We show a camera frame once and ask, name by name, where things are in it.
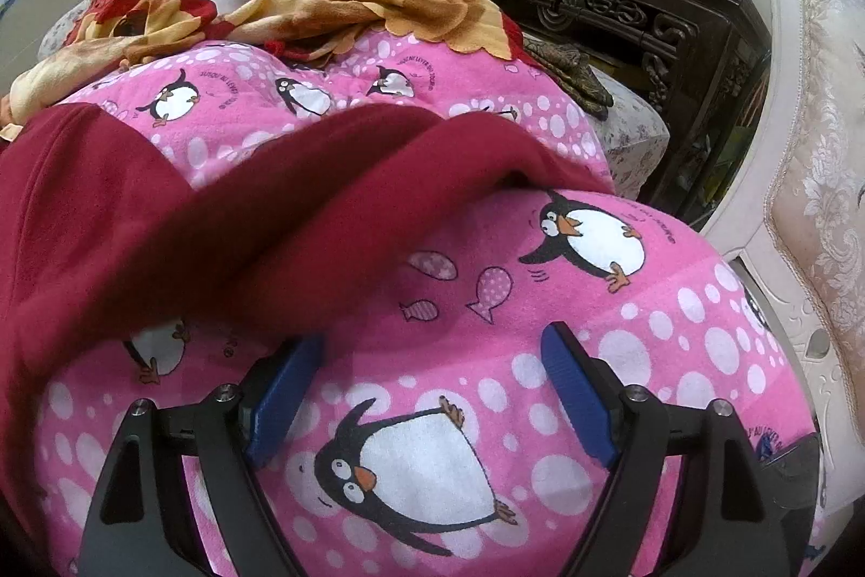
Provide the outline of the dark red garment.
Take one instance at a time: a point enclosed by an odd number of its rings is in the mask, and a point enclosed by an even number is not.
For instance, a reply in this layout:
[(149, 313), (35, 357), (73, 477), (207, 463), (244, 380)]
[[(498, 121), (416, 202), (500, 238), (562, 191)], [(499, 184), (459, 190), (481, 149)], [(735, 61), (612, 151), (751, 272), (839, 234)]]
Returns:
[(2, 155), (2, 492), (38, 533), (35, 403), (103, 341), (173, 318), (258, 340), (312, 333), (445, 218), (507, 184), (610, 192), (488, 112), (350, 108), (261, 145), (192, 189), (141, 133), (50, 108)]

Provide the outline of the pink penguin blanket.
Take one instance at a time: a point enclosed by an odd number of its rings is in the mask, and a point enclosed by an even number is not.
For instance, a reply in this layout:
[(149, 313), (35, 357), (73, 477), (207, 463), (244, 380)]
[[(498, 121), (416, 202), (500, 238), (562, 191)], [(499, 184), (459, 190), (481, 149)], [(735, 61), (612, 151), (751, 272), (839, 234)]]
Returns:
[[(356, 108), (419, 107), (465, 126), (513, 120), (593, 173), (583, 112), (535, 67), (386, 31), (324, 70), (214, 41), (111, 72), (82, 101), (150, 139), (204, 188), (279, 137)], [(786, 353), (735, 271), (688, 226), (605, 193), (498, 192), (446, 215), (346, 315), (321, 363), (277, 400), (258, 480), (312, 575), (552, 575), (608, 476), (542, 333), (655, 401), (726, 400), (756, 457), (811, 444)]]

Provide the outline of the dark carved wooden cabinet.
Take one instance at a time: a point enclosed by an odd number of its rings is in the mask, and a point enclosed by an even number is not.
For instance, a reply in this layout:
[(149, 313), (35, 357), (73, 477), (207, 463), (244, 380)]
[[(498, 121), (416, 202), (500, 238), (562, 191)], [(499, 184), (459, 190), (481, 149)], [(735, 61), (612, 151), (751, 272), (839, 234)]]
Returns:
[(494, 0), (523, 31), (570, 42), (654, 108), (669, 130), (639, 196), (708, 223), (754, 137), (770, 31), (752, 0)]

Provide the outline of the red yellow floral blanket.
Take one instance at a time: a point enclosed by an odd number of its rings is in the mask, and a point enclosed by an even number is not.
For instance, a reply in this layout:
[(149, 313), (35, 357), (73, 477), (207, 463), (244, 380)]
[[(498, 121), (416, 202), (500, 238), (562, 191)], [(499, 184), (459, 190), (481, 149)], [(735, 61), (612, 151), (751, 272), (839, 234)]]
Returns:
[(113, 70), (132, 69), (209, 39), (262, 45), (289, 60), (327, 62), (368, 29), (443, 42), (461, 54), (511, 60), (515, 23), (491, 0), (249, 0), (220, 15), (211, 0), (95, 0), (60, 50), (23, 72), (2, 98), (2, 139), (37, 112)]

